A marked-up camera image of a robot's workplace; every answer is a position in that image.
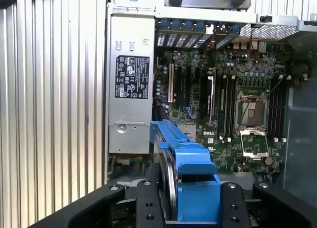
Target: pcie slot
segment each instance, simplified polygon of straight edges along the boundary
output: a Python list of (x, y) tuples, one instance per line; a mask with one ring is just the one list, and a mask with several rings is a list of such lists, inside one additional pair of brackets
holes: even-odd
[(174, 90), (174, 64), (169, 64), (169, 76), (168, 76), (168, 102), (173, 102)]
[(220, 95), (218, 96), (218, 128), (217, 128), (217, 135), (219, 138), (223, 138), (225, 136), (224, 130), (225, 130), (225, 109), (226, 109), (226, 78), (219, 78), (218, 83), (218, 89), (220, 92)]
[(228, 78), (227, 79), (227, 110), (226, 110), (226, 128), (225, 128), (225, 136), (231, 137), (232, 136), (232, 126), (234, 123), (234, 95), (235, 95), (235, 80)]
[(192, 87), (192, 75), (191, 68), (186, 67), (186, 76), (185, 76), (185, 106), (189, 106), (190, 96), (191, 96), (191, 87)]
[(229, 79), (226, 77), (224, 78), (225, 82), (225, 90), (224, 90), (224, 122), (223, 122), (223, 136), (227, 135), (227, 124), (228, 124), (228, 99), (229, 99), (229, 92), (230, 92), (230, 83)]
[(207, 100), (207, 116), (208, 120), (211, 121), (211, 117), (213, 115), (213, 106), (214, 106), (214, 84), (215, 84), (215, 77), (208, 76), (208, 100)]
[(235, 79), (229, 79), (230, 80), (230, 99), (228, 101), (229, 103), (229, 110), (228, 114), (230, 115), (229, 124), (228, 124), (228, 131), (227, 131), (227, 136), (232, 137), (232, 132), (233, 132), (233, 125), (234, 125), (234, 108), (235, 108), (235, 86), (236, 86), (236, 81)]
[(182, 68), (179, 68), (177, 70), (177, 75), (176, 75), (176, 82), (175, 82), (175, 89), (177, 97), (176, 97), (176, 105), (178, 107), (181, 106), (181, 98), (182, 98)]

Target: power supply label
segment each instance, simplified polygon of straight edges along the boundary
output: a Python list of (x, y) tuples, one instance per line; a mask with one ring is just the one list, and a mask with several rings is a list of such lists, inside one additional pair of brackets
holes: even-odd
[(150, 57), (118, 56), (116, 59), (116, 98), (147, 99)]

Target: circuit board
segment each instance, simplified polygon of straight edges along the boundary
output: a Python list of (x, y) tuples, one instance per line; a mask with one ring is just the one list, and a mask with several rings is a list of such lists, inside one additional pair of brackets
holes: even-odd
[[(232, 45), (208, 53), (161, 51), (155, 71), (154, 119), (173, 121), (192, 140), (209, 148), (218, 172), (280, 172), (285, 147), (281, 113), (285, 112), (278, 114), (280, 125), (269, 123), (278, 128), (278, 141), (272, 133), (266, 138), (254, 133), (242, 136), (239, 131), (250, 124), (264, 132), (271, 130), (267, 125), (277, 115), (274, 100), (283, 104), (286, 94), (285, 89), (281, 96), (276, 94), (273, 82), (279, 85), (286, 77), (290, 56), (289, 47), (269, 44), (264, 54)], [(252, 157), (260, 153), (267, 154)]]

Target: expansion card slot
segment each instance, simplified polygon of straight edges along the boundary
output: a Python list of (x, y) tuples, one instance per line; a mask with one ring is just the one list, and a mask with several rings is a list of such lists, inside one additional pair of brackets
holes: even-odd
[(200, 110), (201, 119), (211, 121), (214, 108), (215, 76), (203, 76), (201, 79)]
[(227, 125), (228, 125), (228, 98), (230, 93), (230, 82), (228, 77), (224, 78), (225, 82), (225, 94), (224, 94), (224, 121), (223, 121), (223, 137), (227, 135)]
[(230, 115), (230, 120), (228, 120), (228, 131), (227, 137), (232, 137), (233, 135), (233, 128), (234, 128), (234, 111), (235, 111), (235, 103), (236, 103), (236, 80), (234, 78), (229, 79), (230, 81), (230, 98), (229, 98), (229, 109), (228, 114)]
[(226, 100), (225, 100), (225, 120), (224, 135), (232, 137), (234, 124), (234, 103), (235, 103), (235, 79), (226, 78)]
[(177, 89), (176, 94), (176, 104), (178, 107), (188, 107), (190, 103), (190, 97), (192, 87), (192, 76), (191, 68), (178, 68), (175, 81), (175, 89)]
[(192, 88), (191, 68), (186, 67), (186, 76), (185, 76), (185, 106), (186, 107), (190, 105), (191, 88)]
[(267, 135), (269, 137), (277, 138), (283, 136), (286, 100), (286, 80), (283, 80), (280, 83), (279, 81), (280, 80), (277, 78), (271, 80), (271, 88), (274, 88), (274, 90), (269, 96), (269, 114), (267, 123)]
[(208, 76), (208, 102), (207, 102), (207, 117), (208, 120), (211, 121), (211, 117), (213, 116), (213, 106), (214, 106), (214, 86), (215, 86), (215, 77)]
[(174, 90), (174, 64), (169, 64), (169, 76), (168, 76), (168, 102), (173, 102)]

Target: ram slot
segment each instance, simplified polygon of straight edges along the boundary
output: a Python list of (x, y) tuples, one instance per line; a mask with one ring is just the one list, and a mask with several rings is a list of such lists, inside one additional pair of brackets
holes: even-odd
[[(276, 79), (274, 86), (276, 86), (278, 83), (278, 80)], [(279, 102), (279, 98), (280, 98), (280, 88), (279, 86), (277, 86), (274, 89), (274, 107), (273, 107), (273, 115), (274, 115), (274, 127), (273, 127), (273, 136), (276, 137), (277, 135), (277, 130), (278, 130), (278, 121), (280, 120), (280, 118), (278, 118), (278, 102)]]
[[(272, 79), (271, 88), (274, 88), (279, 79)], [(281, 82), (269, 96), (268, 136), (281, 137), (283, 135), (283, 123), (286, 100), (285, 82)]]
[(174, 64), (169, 64), (169, 75), (168, 75), (168, 97), (167, 101), (169, 103), (173, 102), (173, 94), (174, 94)]
[[(274, 79), (271, 80), (270, 87), (274, 87)], [(273, 137), (273, 123), (274, 123), (274, 115), (273, 115), (273, 107), (274, 107), (274, 90), (269, 95), (269, 105), (268, 105), (268, 118), (267, 118), (267, 136)]]
[(284, 128), (284, 114), (285, 114), (285, 100), (286, 100), (286, 80), (283, 80), (279, 85), (279, 100), (278, 100), (278, 125), (277, 125), (277, 134), (278, 138), (284, 136), (283, 128)]

